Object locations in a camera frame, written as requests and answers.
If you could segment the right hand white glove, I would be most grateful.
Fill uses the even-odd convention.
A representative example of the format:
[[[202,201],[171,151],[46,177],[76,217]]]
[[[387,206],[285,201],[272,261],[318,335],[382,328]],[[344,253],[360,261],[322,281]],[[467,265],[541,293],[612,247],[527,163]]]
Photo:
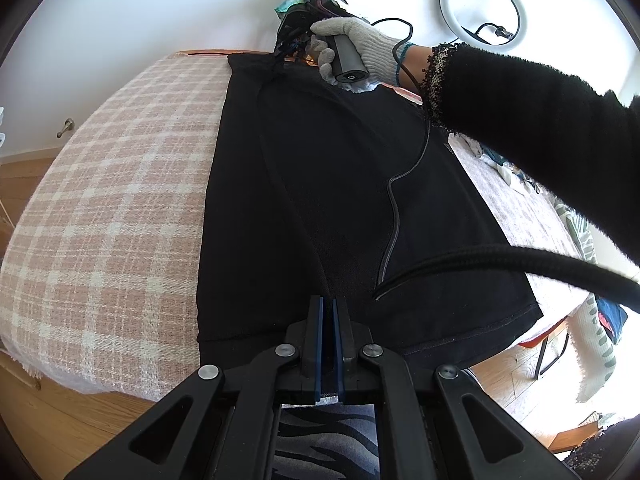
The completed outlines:
[[[385,36],[359,18],[328,18],[310,26],[308,53],[328,84],[353,92],[399,84],[405,41]]]

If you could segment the right forearm black sleeve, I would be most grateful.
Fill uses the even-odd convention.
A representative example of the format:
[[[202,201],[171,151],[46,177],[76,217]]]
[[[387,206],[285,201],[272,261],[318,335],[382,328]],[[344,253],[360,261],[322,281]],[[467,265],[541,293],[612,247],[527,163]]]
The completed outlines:
[[[639,259],[639,103],[466,44],[412,46],[404,86],[433,122],[504,156]]]

